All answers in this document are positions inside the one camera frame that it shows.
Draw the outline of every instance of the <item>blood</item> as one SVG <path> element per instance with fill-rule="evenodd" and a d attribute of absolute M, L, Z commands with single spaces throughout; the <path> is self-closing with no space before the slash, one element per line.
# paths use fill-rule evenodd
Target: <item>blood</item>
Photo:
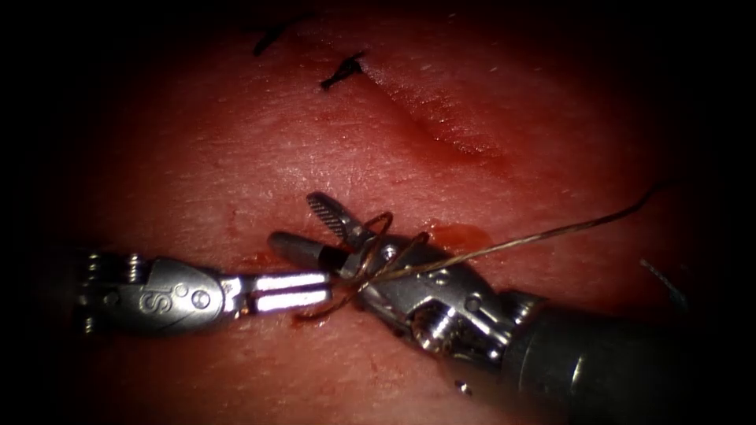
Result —
<path fill-rule="evenodd" d="M 427 232 L 431 244 L 453 254 L 483 249 L 494 243 L 486 231 L 472 224 L 443 224 L 439 220 L 429 220 Z"/>

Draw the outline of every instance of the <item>dark vignette background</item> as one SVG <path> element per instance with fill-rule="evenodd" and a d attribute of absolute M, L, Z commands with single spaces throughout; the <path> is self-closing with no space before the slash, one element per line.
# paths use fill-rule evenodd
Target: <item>dark vignette background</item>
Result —
<path fill-rule="evenodd" d="M 411 7 L 434 5 L 438 7 L 439 3 L 416 2 Z M 12 94 L 11 109 L 18 115 L 10 127 L 22 127 L 17 133 L 20 138 L 6 134 L 4 145 L 5 158 L 12 165 L 6 180 L 11 189 L 12 251 L 23 254 L 21 262 L 11 264 L 14 274 L 19 273 L 12 275 L 12 284 L 23 282 L 24 273 L 38 267 L 29 255 L 36 246 L 54 242 L 43 218 L 54 212 L 37 208 L 44 193 L 39 186 L 41 177 L 54 175 L 60 161 L 79 161 L 78 153 L 93 142 L 81 135 L 98 125 L 102 113 L 99 106 L 107 101 L 101 88 L 119 73 L 149 68 L 165 49 L 191 50 L 194 43 L 202 42 L 204 31 L 228 22 L 229 17 L 240 27 L 268 24 L 260 22 L 259 11 L 273 6 L 261 2 L 58 3 L 35 5 L 33 10 L 8 15 L 15 20 L 11 23 L 13 47 L 8 63 L 11 73 L 18 72 L 18 76 L 6 80 Z M 734 158 L 741 149 L 739 143 L 748 140 L 733 137 L 731 124 L 738 115 L 739 96 L 733 90 L 737 80 L 733 81 L 730 72 L 743 51 L 738 50 L 738 41 L 727 28 L 734 25 L 738 12 L 724 6 L 712 9 L 631 2 L 480 7 L 490 8 L 492 19 L 501 19 L 502 25 L 524 40 L 549 46 L 560 54 L 600 57 L 599 63 L 633 84 L 639 96 L 653 98 L 658 115 L 664 117 L 659 131 L 666 126 L 687 131 L 687 137 L 676 146 L 680 155 L 704 152 L 713 165 L 711 179 L 721 182 L 721 186 L 713 187 L 721 187 L 721 191 L 702 192 L 702 197 L 711 198 L 712 209 L 720 217 L 712 225 L 720 227 L 724 237 L 712 243 L 736 250 L 731 243 L 735 217 L 730 202 L 738 191 L 738 184 L 732 182 L 739 181 Z M 86 173 L 86 164 L 79 170 Z M 724 288 L 724 283 L 737 281 L 729 264 L 722 264 L 721 269 L 722 284 L 718 286 Z M 724 292 L 713 297 L 724 301 Z M 23 310 L 17 316 L 21 326 L 13 327 L 13 339 L 6 343 L 14 356 L 20 355 L 18 362 L 11 361 L 6 373 L 11 378 L 13 399 L 20 401 L 16 408 L 53 417 L 66 412 L 65 397 L 61 398 L 66 382 L 57 375 L 63 360 L 56 358 L 55 346 L 44 338 L 42 324 L 35 320 L 33 301 L 29 302 L 21 303 Z M 710 329 L 717 328 L 720 313 L 716 309 L 711 312 Z"/>

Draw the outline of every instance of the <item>surgical suture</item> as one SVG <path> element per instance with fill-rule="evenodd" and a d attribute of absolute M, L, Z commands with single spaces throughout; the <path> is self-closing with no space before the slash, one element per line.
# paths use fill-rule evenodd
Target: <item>surgical suture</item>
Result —
<path fill-rule="evenodd" d="M 365 290 L 369 285 L 371 284 L 380 284 L 381 282 L 386 282 L 393 279 L 399 279 L 404 276 L 408 275 L 419 275 L 421 273 L 427 273 L 432 272 L 435 270 L 448 268 L 450 266 L 463 263 L 467 260 L 470 260 L 475 257 L 481 257 L 484 255 L 489 255 L 491 253 L 501 251 L 504 249 L 513 248 L 515 246 L 524 245 L 531 242 L 537 242 L 541 241 L 547 238 L 553 238 L 559 235 L 565 235 L 568 233 L 573 233 L 577 231 L 584 231 L 587 229 L 590 229 L 592 227 L 597 227 L 602 224 L 608 224 L 612 223 L 614 221 L 617 221 L 619 219 L 625 218 L 626 216 L 629 216 L 630 214 L 636 213 L 638 210 L 640 210 L 651 198 L 652 195 L 654 195 L 656 192 L 660 191 L 662 188 L 665 188 L 671 184 L 678 183 L 677 180 L 667 180 L 664 182 L 656 183 L 654 184 L 649 190 L 646 191 L 643 196 L 633 203 L 632 205 L 621 209 L 616 212 L 612 212 L 611 214 L 607 214 L 605 216 L 600 216 L 598 218 L 587 220 L 583 222 L 579 222 L 576 224 L 569 224 L 562 227 L 556 227 L 554 229 L 543 231 L 540 233 L 536 233 L 533 235 L 524 236 L 522 238 L 515 238 L 511 239 L 509 241 L 505 241 L 502 243 L 495 244 L 493 246 L 489 246 L 484 249 L 480 249 L 477 251 L 473 251 L 471 253 L 466 253 L 462 255 L 457 255 L 455 257 L 450 257 L 441 261 L 433 261 L 425 264 L 414 264 L 409 265 L 404 268 L 396 268 L 394 267 L 395 264 L 399 264 L 403 256 L 410 252 L 414 247 L 419 245 L 424 245 L 428 242 L 428 233 L 421 232 L 417 234 L 414 238 L 412 238 L 408 244 L 406 244 L 403 247 L 398 247 L 397 251 L 391 256 L 389 259 L 387 259 L 387 262 L 384 263 L 382 266 L 375 268 L 374 270 L 371 270 L 371 267 L 374 264 L 374 260 L 377 256 L 380 255 L 379 250 L 380 247 L 383 245 L 382 241 L 387 237 L 388 230 L 391 227 L 391 223 L 393 221 L 393 214 L 391 212 L 384 212 L 380 214 L 379 216 L 368 220 L 364 225 L 361 227 L 365 230 L 370 229 L 371 227 L 376 226 L 377 224 L 381 224 L 380 229 L 377 233 L 375 233 L 374 237 L 371 237 L 367 241 L 360 240 L 358 243 L 368 243 L 367 247 L 365 248 L 366 255 L 363 257 L 361 263 L 357 267 L 357 272 L 347 278 L 342 280 L 339 283 L 333 283 L 333 286 L 345 286 L 346 288 L 349 288 L 350 292 L 348 295 L 344 296 L 338 301 L 334 301 L 331 305 L 324 309 L 319 309 L 314 312 L 306 312 L 301 313 L 298 315 L 300 319 L 303 320 L 316 320 L 320 319 L 323 316 L 327 316 L 334 311 L 341 309 L 344 305 L 349 303 L 357 294 Z M 323 220 L 332 230 L 339 230 L 336 233 L 337 234 L 343 234 L 343 235 L 349 235 L 350 232 L 346 229 L 346 226 L 344 223 L 340 223 L 338 220 L 335 219 L 333 216 L 329 216 L 329 208 L 332 208 L 332 205 L 318 205 L 316 202 L 310 201 L 310 206 L 313 208 L 313 211 Z M 354 226 L 351 224 L 354 229 L 358 229 L 359 226 Z M 353 231 L 351 233 L 355 233 L 357 237 L 364 238 L 360 232 Z"/>
<path fill-rule="evenodd" d="M 357 52 L 347 59 L 344 59 L 339 65 L 338 69 L 336 69 L 336 72 L 334 72 L 332 76 L 321 82 L 321 87 L 323 87 L 323 90 L 327 91 L 329 88 L 331 88 L 332 85 L 338 83 L 343 79 L 346 79 L 348 76 L 354 73 L 362 74 L 362 67 L 360 66 L 360 63 L 357 62 L 357 59 L 363 56 L 365 56 L 365 52 Z"/>
<path fill-rule="evenodd" d="M 258 41 L 258 43 L 254 46 L 254 49 L 252 50 L 252 54 L 254 56 L 260 56 L 262 52 L 264 52 L 268 47 L 270 47 L 270 45 L 273 44 L 284 33 L 286 28 L 290 27 L 292 24 L 296 24 L 300 20 L 304 20 L 312 16 L 314 16 L 314 13 L 312 12 L 303 13 L 301 15 L 297 15 L 296 17 L 291 18 L 290 20 L 286 20 L 279 24 L 275 24 L 270 28 L 266 28 L 265 34 L 262 36 L 260 41 Z M 258 31 L 258 28 L 244 27 L 242 28 L 242 31 L 244 32 Z"/>

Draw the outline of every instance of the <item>black suture stitch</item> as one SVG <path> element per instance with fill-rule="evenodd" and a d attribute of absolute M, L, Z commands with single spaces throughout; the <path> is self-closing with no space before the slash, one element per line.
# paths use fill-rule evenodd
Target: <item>black suture stitch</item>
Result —
<path fill-rule="evenodd" d="M 262 36 L 262 39 L 258 41 L 256 45 L 254 45 L 254 50 L 252 50 L 252 54 L 257 57 L 262 54 L 262 52 L 265 51 L 268 47 L 270 47 L 273 42 L 275 42 L 281 34 L 284 33 L 284 30 L 291 26 L 292 24 L 296 24 L 300 20 L 304 20 L 307 18 L 314 17 L 315 13 L 313 12 L 305 12 L 301 15 L 298 15 L 296 17 L 291 18 L 290 20 L 286 20 L 284 22 L 281 22 L 280 24 L 273 25 L 270 28 L 259 28 L 254 27 L 251 25 L 247 25 L 242 27 L 242 32 L 253 32 L 253 31 L 265 31 L 265 34 Z"/>
<path fill-rule="evenodd" d="M 331 88 L 332 85 L 338 83 L 342 79 L 345 79 L 354 73 L 362 74 L 362 67 L 360 66 L 360 63 L 357 62 L 357 59 L 363 56 L 365 56 L 365 52 L 357 52 L 356 54 L 341 61 L 341 65 L 339 65 L 339 68 L 336 69 L 336 72 L 334 72 L 331 77 L 321 82 L 321 87 L 323 87 L 323 90 L 327 91 L 329 88 Z"/>

